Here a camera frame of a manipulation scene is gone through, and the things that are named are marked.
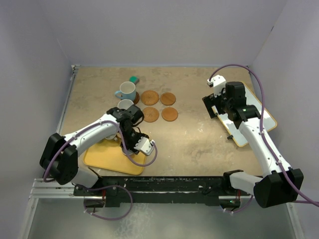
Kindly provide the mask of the woven light brown coaster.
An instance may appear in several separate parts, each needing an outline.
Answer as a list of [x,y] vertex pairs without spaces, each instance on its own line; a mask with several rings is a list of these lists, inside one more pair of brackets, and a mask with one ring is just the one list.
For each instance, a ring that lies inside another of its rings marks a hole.
[[155,122],[159,118],[159,111],[154,107],[144,108],[143,114],[146,122]]
[[160,97],[158,93],[153,90],[146,90],[140,96],[140,100],[142,101],[142,103],[147,106],[155,105],[159,101],[159,99]]

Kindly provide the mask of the blue floral mug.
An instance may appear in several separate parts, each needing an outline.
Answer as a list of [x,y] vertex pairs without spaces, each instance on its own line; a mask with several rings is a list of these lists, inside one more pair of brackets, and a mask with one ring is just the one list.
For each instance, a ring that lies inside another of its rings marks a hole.
[[131,100],[129,100],[129,99],[123,99],[123,100],[121,100],[121,101],[118,103],[117,107],[118,107],[119,109],[127,110],[127,109],[128,109],[130,106],[132,106],[132,105],[134,105],[134,102],[133,102],[133,101],[131,101]]

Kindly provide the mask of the dark brown wooden coaster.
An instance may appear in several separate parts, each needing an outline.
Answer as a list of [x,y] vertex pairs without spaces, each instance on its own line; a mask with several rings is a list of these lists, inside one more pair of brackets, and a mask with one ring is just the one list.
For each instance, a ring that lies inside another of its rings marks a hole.
[[139,102],[139,100],[140,100],[140,95],[138,92],[136,92],[136,97],[135,97],[133,103],[136,105]]

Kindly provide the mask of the orange wooden coaster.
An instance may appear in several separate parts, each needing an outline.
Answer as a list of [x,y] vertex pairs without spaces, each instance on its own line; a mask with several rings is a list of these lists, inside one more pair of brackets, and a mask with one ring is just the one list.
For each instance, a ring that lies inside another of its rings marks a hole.
[[160,102],[163,105],[171,106],[171,105],[173,105],[175,103],[175,101],[176,101],[176,96],[173,93],[171,93],[171,92],[163,93],[160,96]]
[[174,121],[178,118],[178,112],[173,107],[167,107],[163,109],[161,116],[165,121]]

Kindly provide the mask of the large light blue mug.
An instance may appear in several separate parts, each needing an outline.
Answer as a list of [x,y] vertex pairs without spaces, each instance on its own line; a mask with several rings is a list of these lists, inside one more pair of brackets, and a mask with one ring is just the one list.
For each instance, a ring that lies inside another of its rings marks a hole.
[[133,82],[123,82],[120,85],[120,89],[116,91],[115,97],[120,100],[128,99],[134,101],[136,98],[136,86]]

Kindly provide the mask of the pink cup orange handle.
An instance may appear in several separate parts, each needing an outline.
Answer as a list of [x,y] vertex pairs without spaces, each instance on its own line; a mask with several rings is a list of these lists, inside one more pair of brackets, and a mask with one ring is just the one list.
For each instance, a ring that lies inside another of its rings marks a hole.
[[134,152],[132,152],[132,151],[130,151],[130,150],[125,150],[124,148],[122,148],[122,153],[124,154],[124,155],[129,155],[129,156],[131,156],[131,155],[134,155]]

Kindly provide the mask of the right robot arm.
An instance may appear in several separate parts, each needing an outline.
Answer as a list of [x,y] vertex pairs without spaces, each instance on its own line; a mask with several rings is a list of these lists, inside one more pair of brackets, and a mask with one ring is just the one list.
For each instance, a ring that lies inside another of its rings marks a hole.
[[291,167],[269,137],[268,131],[277,126],[274,118],[262,110],[261,102],[244,83],[216,76],[207,84],[214,90],[202,99],[210,117],[220,119],[238,146],[250,145],[262,169],[261,177],[242,170],[224,173],[222,191],[233,195],[242,190],[262,208],[295,201],[298,194],[289,182],[299,189],[304,175]]

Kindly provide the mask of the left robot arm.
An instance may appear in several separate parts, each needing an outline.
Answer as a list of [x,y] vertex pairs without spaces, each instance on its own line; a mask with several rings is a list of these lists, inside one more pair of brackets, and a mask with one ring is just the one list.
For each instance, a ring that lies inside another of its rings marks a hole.
[[151,155],[157,151],[155,142],[148,135],[135,131],[143,118],[143,112],[135,105],[127,110],[114,107],[80,130],[64,136],[52,134],[40,159],[40,166],[45,170],[43,181],[56,181],[60,185],[71,182],[84,186],[91,195],[98,195],[103,184],[97,173],[79,166],[79,156],[94,144],[117,134],[121,136],[121,148],[129,160],[132,160],[131,154]]

